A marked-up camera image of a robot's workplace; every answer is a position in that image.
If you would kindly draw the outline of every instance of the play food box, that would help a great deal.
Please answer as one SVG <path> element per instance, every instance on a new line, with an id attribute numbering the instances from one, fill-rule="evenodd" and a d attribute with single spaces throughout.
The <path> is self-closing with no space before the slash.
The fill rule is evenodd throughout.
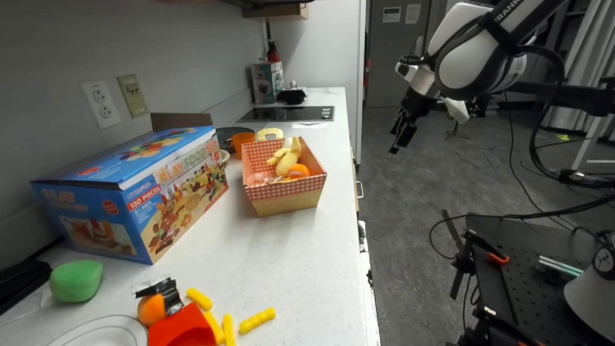
<path id="1" fill-rule="evenodd" d="M 32 186 L 76 249 L 153 264 L 228 189 L 219 149 L 213 126 L 162 129 Z"/>

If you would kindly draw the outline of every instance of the kitchen counter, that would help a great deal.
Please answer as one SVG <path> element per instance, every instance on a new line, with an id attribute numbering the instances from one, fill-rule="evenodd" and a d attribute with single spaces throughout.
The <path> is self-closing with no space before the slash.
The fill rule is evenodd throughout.
<path id="1" fill-rule="evenodd" d="M 366 345 L 357 214 L 351 164 L 346 93 L 343 87 L 309 88 L 303 105 L 335 106 L 323 129 L 292 129 L 272 123 L 285 136 L 302 136 L 328 173 L 315 209 L 259 218 L 242 188 L 242 165 L 233 155 L 229 190 L 158 263 L 143 265 L 56 247 L 41 259 L 52 267 L 96 259 L 105 269 L 97 294 L 83 304 L 60 304 L 48 284 L 5 315 L 0 326 L 42 295 L 41 308 L 0 328 L 3 345 L 47 345 L 70 329 L 106 315 L 136 316 L 132 294 L 149 280 L 171 276 L 184 302 L 188 288 L 211 298 L 219 322 L 236 324 L 274 307 L 273 322 L 237 343 L 250 345 Z"/>

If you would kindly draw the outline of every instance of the yellow toy fries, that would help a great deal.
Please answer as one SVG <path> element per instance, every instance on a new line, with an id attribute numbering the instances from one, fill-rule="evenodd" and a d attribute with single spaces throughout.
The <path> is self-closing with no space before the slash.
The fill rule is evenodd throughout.
<path id="1" fill-rule="evenodd" d="M 232 330 L 232 317 L 230 313 L 227 313 L 222 319 L 222 328 L 224 329 L 226 346 L 236 346 L 235 332 Z"/>
<path id="2" fill-rule="evenodd" d="M 211 309 L 213 306 L 212 301 L 209 298 L 194 288 L 189 288 L 186 295 L 205 311 Z"/>
<path id="3" fill-rule="evenodd" d="M 260 326 L 261 324 L 271 321 L 276 317 L 276 311 L 273 308 L 269 308 L 263 312 L 259 312 L 249 319 L 241 322 L 239 325 L 239 332 L 243 335 L 250 332 L 252 329 Z"/>
<path id="4" fill-rule="evenodd" d="M 224 332 L 220 325 L 216 321 L 216 318 L 213 316 L 211 311 L 206 311 L 203 316 L 205 316 L 205 320 L 209 323 L 209 326 L 212 328 L 213 336 L 216 338 L 216 344 L 221 345 L 224 343 Z"/>

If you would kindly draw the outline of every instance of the red gingham basket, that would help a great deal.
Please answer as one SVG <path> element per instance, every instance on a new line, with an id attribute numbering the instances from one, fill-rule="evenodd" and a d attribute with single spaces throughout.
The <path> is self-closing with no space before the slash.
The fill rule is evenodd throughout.
<path id="1" fill-rule="evenodd" d="M 258 216 L 313 208 L 318 205 L 327 172 L 314 157 L 302 137 L 299 137 L 299 141 L 301 142 L 301 157 L 298 163 L 306 165 L 310 176 L 288 183 L 275 184 L 256 183 L 254 173 L 262 173 L 265 177 L 277 177 L 276 167 L 267 165 L 266 161 L 282 148 L 284 140 L 268 140 L 242 145 L 244 189 Z"/>

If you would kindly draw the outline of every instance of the electrical outlet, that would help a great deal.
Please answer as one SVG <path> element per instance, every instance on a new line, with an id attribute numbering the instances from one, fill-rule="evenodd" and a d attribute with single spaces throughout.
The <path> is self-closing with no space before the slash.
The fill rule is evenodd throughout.
<path id="1" fill-rule="evenodd" d="M 117 83 L 122 90 L 122 95 L 126 101 L 126 106 L 130 112 L 130 116 L 134 119 L 141 115 L 149 113 L 148 107 L 143 98 L 143 91 L 139 85 L 136 74 L 117 77 Z"/>
<path id="2" fill-rule="evenodd" d="M 87 82 L 81 84 L 81 87 L 90 103 L 99 129 L 102 130 L 121 121 L 105 81 Z"/>

